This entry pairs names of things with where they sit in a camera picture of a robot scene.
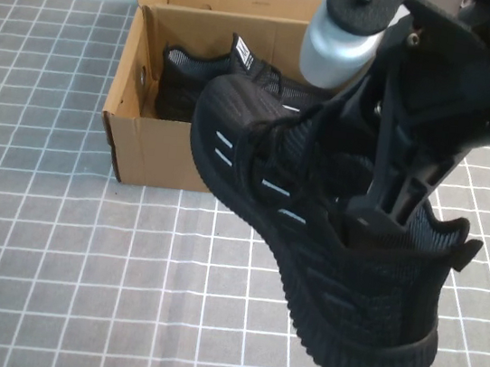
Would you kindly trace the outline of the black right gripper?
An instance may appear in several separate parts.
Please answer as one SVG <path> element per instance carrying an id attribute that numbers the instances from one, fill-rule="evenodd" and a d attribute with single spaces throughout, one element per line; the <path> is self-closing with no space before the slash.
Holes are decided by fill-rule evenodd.
<path id="1" fill-rule="evenodd" d="M 377 137 L 372 182 L 347 215 L 390 234 L 457 167 L 458 155 L 433 149 L 466 152 L 490 139 L 490 10 L 451 14 L 423 0 L 343 0 L 340 27 L 382 36 L 328 130 Z M 400 142 L 419 146 L 404 167 Z"/>

